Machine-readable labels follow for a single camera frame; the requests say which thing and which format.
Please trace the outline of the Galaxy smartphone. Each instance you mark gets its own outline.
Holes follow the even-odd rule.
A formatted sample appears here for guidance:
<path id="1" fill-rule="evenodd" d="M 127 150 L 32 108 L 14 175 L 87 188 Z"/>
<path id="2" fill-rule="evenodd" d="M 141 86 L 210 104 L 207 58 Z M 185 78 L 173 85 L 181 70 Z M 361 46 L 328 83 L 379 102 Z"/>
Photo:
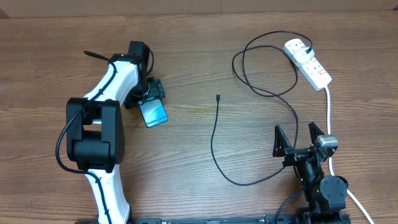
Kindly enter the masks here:
<path id="1" fill-rule="evenodd" d="M 168 121 L 168 116 L 161 100 L 144 103 L 143 105 L 140 105 L 140 110 L 148 128 L 152 128 Z"/>

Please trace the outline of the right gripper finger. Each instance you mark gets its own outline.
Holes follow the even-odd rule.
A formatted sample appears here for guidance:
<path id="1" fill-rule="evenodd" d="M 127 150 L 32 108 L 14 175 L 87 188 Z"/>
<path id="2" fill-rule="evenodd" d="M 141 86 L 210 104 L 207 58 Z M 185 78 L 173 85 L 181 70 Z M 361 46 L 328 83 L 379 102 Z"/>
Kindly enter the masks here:
<path id="1" fill-rule="evenodd" d="M 288 151 L 292 150 L 292 145 L 290 144 L 287 136 L 283 132 L 282 128 L 277 125 L 275 126 L 275 139 L 274 148 L 272 152 L 273 157 L 284 157 L 287 155 Z"/>
<path id="2" fill-rule="evenodd" d="M 324 135 L 325 133 L 314 122 L 309 123 L 308 127 L 310 130 L 312 144 L 315 144 L 317 137 Z"/>

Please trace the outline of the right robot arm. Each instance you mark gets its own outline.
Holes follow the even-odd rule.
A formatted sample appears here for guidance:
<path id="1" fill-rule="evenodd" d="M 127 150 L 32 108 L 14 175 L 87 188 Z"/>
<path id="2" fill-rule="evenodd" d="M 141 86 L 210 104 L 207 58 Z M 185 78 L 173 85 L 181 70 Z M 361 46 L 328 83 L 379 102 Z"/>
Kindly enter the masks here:
<path id="1" fill-rule="evenodd" d="M 272 155 L 284 158 L 284 167 L 296 168 L 301 189 L 282 203 L 274 222 L 349 224 L 349 215 L 342 213 L 346 208 L 348 181 L 338 175 L 326 176 L 321 167 L 321 163 L 330 159 L 337 150 L 338 140 L 332 134 L 325 134 L 315 123 L 309 123 L 308 127 L 312 144 L 304 149 L 294 149 L 282 128 L 279 125 L 275 127 Z M 305 195 L 307 206 L 296 209 L 294 215 L 281 217 L 283 207 L 301 193 Z"/>

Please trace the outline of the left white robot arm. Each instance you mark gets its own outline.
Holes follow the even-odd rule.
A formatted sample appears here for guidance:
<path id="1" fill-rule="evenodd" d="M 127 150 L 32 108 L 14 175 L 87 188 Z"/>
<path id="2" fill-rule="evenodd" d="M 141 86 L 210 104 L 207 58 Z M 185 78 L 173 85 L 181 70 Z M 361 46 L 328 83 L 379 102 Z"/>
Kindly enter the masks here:
<path id="1" fill-rule="evenodd" d="M 95 223 L 134 223 L 120 173 L 126 149 L 121 109 L 139 108 L 148 128 L 162 124 L 168 120 L 165 91 L 151 76 L 154 54 L 144 42 L 132 41 L 126 54 L 110 58 L 85 55 L 106 61 L 108 70 L 84 97 L 68 100 L 55 158 L 63 170 L 88 179 L 98 208 Z"/>

